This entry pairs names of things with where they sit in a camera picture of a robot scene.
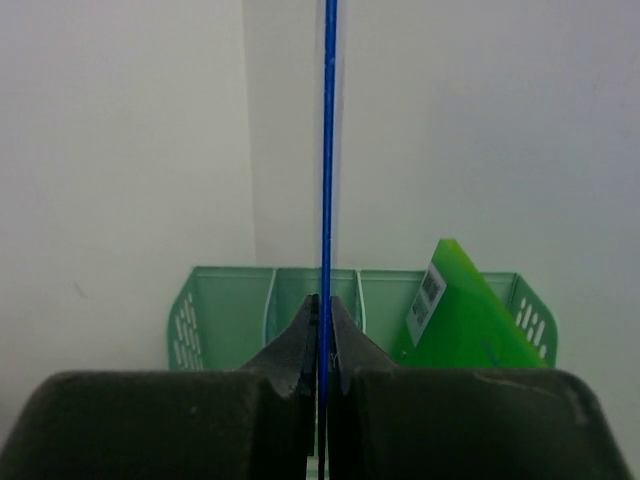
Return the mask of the green clip file folder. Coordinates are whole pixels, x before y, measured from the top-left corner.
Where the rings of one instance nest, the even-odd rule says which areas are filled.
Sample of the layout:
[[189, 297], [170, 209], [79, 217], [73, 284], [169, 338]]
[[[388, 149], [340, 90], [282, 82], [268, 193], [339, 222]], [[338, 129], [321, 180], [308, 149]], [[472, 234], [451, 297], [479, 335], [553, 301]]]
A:
[[553, 314], [517, 273], [482, 273], [454, 239], [437, 243], [390, 355], [405, 366], [553, 368]]

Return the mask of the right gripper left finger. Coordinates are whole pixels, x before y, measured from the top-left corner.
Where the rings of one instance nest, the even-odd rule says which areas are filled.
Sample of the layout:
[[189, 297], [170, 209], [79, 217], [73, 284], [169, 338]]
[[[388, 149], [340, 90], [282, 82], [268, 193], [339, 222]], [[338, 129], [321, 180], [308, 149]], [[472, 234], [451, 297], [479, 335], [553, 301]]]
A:
[[319, 300], [241, 367], [69, 371], [28, 398], [5, 479], [302, 479], [314, 448]]

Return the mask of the blue file folder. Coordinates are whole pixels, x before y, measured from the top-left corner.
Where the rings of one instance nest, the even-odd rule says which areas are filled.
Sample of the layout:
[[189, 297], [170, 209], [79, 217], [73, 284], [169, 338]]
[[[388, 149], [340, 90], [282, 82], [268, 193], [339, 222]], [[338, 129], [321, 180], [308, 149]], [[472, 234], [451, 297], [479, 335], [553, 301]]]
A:
[[322, 184], [320, 317], [318, 325], [318, 477], [326, 477], [327, 411], [329, 395], [330, 347], [332, 334], [331, 274], [333, 226], [333, 174], [335, 153], [336, 89], [339, 3], [323, 3], [322, 66]]

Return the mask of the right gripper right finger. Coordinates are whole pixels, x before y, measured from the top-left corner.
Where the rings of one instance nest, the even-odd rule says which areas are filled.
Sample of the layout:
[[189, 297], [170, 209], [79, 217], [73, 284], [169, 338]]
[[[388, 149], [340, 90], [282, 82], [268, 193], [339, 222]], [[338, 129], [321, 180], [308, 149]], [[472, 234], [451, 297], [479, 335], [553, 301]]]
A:
[[396, 363], [332, 302], [334, 479], [629, 479], [601, 405], [556, 369]]

